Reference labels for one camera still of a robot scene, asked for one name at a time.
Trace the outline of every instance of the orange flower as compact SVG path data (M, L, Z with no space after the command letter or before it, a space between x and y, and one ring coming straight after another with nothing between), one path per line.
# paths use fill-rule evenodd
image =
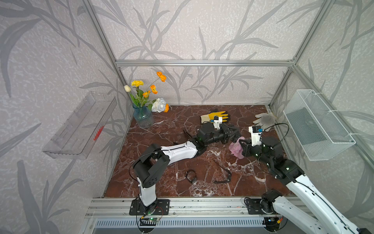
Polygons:
M162 82L165 82L166 76L163 75L162 72L157 72L157 75L159 76L159 78L161 79Z
M143 93L143 97L147 98L149 96L149 94L151 93L150 90L148 90L147 92Z
M166 104L164 112L166 113L168 111L169 111L169 104Z
M154 93L154 94L158 93L155 85L151 85L151 90L152 90L152 93Z

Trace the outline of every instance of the marble floor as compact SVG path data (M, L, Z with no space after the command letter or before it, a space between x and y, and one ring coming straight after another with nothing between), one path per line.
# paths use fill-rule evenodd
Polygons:
M153 113L155 124L141 129L135 119L132 120L125 143L114 168L105 197L136 197L138 183L130 178L129 166L151 144L170 146L184 143L185 127L191 134L196 133L200 125L200 116L218 109L231 115L231 123L240 127L242 136L248 139L251 134L248 126L256 120L255 115L267 112L265 106L171 106L168 113ZM265 132L263 136L276 136L275 130ZM261 196L269 189L276 189L283 195L291 192L273 176L264 173L267 168L254 157L237 159L229 150L229 143L211 144L199 157L185 159L167 167L161 180L156 184L158 197L200 197L200 196ZM232 172L230 183L214 184L215 180L225 180L227 173L213 160ZM185 179L186 171L196 171L197 181L191 184Z

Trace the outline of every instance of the blue glass vase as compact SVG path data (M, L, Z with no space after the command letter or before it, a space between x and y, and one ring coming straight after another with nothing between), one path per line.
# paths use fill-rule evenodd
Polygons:
M148 107L137 107L134 104L132 104L132 107L134 108L134 118L137 121L139 127L149 128L154 124L152 111L150 111Z

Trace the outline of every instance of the leaf pattern wallpaper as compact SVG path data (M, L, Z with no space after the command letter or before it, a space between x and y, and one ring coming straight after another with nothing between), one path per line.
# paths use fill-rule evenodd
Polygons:
M79 1L2 0L0 16L0 233L77 233L110 179L131 102ZM44 154L89 91L118 102L91 154Z
M374 1L335 1L298 66L374 149ZM306 87L292 75L272 110L278 122L297 89ZM281 126L283 134L286 127ZM374 173L349 148L327 161L309 161L294 133L286 137L295 161L316 187L346 217L374 230Z
M322 1L93 0L117 60L289 60ZM286 67L121 67L170 104L267 104Z

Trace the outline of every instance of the white tulip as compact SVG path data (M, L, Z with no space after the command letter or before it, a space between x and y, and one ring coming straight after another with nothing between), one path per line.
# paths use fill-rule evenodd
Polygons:
M152 105L153 112L163 112L166 108L166 101L163 98L158 98Z
M126 92L130 92L131 91L131 88L128 85L125 85L124 88L125 88Z

